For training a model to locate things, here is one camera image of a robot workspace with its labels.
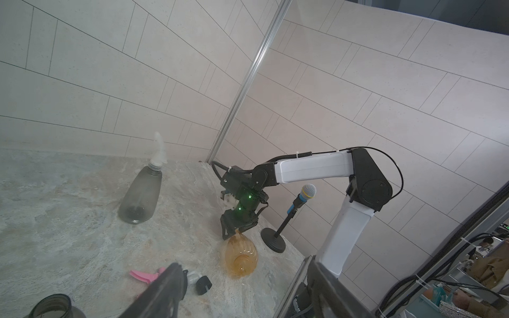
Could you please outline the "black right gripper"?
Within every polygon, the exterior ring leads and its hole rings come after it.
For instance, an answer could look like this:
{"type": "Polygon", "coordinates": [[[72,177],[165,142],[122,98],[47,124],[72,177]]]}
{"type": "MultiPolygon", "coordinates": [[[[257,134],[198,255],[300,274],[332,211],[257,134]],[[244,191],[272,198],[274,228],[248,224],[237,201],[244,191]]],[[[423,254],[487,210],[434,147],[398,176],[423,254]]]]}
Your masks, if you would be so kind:
{"type": "Polygon", "coordinates": [[[220,217],[223,239],[229,239],[237,231],[244,233],[258,225],[258,217],[269,206],[268,200],[256,202],[252,210],[246,209],[238,200],[233,198],[223,198],[223,202],[225,207],[228,208],[220,217]]]}

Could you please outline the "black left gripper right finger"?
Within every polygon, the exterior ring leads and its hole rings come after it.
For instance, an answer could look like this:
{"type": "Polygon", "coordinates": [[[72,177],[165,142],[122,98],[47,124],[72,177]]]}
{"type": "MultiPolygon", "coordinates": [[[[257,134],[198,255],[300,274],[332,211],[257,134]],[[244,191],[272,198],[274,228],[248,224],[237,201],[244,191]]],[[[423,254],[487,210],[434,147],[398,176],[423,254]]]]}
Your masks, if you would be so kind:
{"type": "Polygon", "coordinates": [[[374,314],[315,258],[311,259],[308,266],[307,279],[314,317],[374,317],[374,314]]]}

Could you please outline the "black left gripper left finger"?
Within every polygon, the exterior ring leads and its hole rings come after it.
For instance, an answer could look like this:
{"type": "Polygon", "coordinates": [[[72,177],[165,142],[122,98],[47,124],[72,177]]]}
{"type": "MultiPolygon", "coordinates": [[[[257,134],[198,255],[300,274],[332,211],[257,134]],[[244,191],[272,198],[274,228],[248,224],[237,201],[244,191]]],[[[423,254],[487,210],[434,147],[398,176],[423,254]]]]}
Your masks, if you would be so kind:
{"type": "Polygon", "coordinates": [[[175,262],[119,317],[177,317],[178,305],[184,297],[184,269],[175,262]]]}

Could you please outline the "orange translucent spray bottle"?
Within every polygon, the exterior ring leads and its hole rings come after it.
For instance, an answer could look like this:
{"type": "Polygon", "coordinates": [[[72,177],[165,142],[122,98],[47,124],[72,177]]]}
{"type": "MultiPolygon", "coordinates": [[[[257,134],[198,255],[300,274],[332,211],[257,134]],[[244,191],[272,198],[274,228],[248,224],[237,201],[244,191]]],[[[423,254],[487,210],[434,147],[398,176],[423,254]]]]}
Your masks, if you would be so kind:
{"type": "Polygon", "coordinates": [[[253,241],[239,230],[228,240],[225,266],[230,277],[238,279],[251,275],[258,265],[258,251],[253,241]]]}

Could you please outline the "clear grey spray bottle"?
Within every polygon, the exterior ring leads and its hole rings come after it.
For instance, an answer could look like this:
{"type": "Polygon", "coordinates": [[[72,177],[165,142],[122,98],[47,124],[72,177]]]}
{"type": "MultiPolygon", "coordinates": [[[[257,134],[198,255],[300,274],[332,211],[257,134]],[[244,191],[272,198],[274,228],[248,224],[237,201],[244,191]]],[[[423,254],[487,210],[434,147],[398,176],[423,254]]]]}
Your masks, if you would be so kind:
{"type": "Polygon", "coordinates": [[[145,166],[133,180],[118,210],[119,218],[130,224],[148,221],[155,213],[163,174],[152,164],[145,166]]]}

